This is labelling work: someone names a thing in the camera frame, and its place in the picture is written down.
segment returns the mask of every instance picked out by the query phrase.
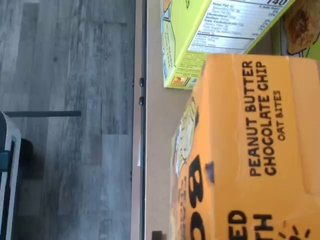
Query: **snack box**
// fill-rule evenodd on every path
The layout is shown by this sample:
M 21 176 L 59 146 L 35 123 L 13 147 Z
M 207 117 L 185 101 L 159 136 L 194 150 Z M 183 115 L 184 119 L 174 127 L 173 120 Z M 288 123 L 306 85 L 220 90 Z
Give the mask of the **snack box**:
M 320 239 L 315 60 L 210 54 L 172 138 L 170 236 Z
M 271 30 L 275 55 L 320 60 L 320 0 L 296 0 Z
M 160 0 L 164 86 L 192 89 L 208 53 L 248 53 L 294 0 Z

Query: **wooden floor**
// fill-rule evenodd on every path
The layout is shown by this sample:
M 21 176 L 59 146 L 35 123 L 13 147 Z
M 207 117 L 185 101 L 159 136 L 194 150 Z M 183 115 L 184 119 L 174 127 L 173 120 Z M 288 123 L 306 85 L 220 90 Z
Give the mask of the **wooden floor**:
M 34 158 L 21 168 L 13 239 L 130 238 L 134 0 L 0 0 L 0 110 Z

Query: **nutrition facts label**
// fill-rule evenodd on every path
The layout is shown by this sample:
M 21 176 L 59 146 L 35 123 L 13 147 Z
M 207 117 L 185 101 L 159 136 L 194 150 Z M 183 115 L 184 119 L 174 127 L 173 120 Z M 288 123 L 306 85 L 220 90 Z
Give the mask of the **nutrition facts label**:
M 188 48 L 244 53 L 290 0 L 213 0 Z

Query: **orange box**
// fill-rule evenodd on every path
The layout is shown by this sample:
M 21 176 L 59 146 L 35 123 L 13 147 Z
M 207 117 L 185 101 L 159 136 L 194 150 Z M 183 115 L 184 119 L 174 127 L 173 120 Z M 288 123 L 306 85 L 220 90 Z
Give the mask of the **orange box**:
M 169 239 L 319 240 L 319 123 L 316 61 L 209 55 L 172 138 Z

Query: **cardboard box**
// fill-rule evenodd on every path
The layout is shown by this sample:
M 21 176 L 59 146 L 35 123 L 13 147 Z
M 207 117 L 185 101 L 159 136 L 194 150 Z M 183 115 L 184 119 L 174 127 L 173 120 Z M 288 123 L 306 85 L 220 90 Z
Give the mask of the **cardboard box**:
M 172 139 L 169 239 L 319 240 L 319 105 L 314 60 L 208 55 Z
M 164 86 L 192 89 L 208 53 L 243 54 L 294 0 L 160 0 Z
M 320 60 L 320 1 L 296 0 L 271 30 L 275 55 Z

